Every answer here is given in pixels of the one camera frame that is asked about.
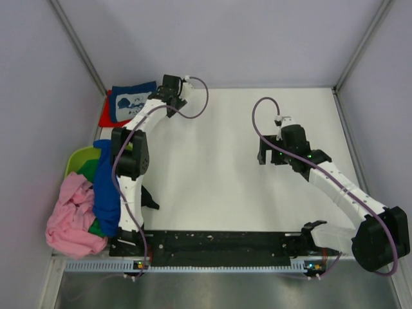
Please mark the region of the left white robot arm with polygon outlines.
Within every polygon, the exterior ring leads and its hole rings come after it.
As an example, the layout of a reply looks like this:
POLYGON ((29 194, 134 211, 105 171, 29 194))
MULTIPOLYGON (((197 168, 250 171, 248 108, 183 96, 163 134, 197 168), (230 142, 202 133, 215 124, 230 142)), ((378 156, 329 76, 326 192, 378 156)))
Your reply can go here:
POLYGON ((164 75, 162 84, 145 92, 142 102, 132 102, 128 109, 133 118, 111 133, 111 176, 119 195, 120 219, 116 237, 125 236, 124 248, 132 255, 145 250, 143 229, 142 182, 148 170, 149 133, 164 118, 171 118, 187 103, 192 90, 190 78, 164 75))

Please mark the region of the navy blue t shirt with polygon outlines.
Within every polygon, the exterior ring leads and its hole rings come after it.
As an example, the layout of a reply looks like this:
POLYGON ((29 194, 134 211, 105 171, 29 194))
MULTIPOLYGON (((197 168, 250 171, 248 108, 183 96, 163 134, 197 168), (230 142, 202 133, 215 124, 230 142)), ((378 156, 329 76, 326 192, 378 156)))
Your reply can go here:
POLYGON ((156 81, 135 86, 113 86, 109 96, 110 120, 119 123, 133 119, 156 88, 156 81))

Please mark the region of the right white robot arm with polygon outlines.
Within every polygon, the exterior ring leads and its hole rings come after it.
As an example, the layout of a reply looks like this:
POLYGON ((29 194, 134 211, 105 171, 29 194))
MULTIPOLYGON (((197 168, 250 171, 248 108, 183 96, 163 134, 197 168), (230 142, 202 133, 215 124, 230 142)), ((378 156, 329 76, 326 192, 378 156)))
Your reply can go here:
POLYGON ((351 228, 318 220, 301 229, 302 250, 314 255, 330 248, 352 255, 368 272, 395 264, 411 252, 408 221, 400 207, 389 208, 374 200, 343 175, 332 159, 320 149, 311 149, 305 130, 298 124, 280 127, 276 135, 261 135, 257 159, 289 165, 308 183, 325 193, 352 222, 351 228))

